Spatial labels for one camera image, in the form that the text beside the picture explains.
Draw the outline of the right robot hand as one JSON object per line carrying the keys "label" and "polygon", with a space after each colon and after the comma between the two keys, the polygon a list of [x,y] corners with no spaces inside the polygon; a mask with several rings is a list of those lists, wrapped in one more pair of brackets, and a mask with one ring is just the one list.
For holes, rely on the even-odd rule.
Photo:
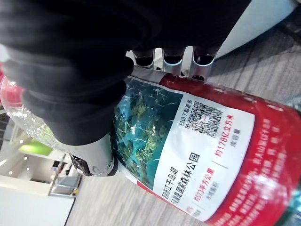
{"label": "right robot hand", "polygon": [[0,43],[7,78],[87,176],[112,176],[107,146],[128,51],[199,46],[216,53],[247,0],[3,0]]}

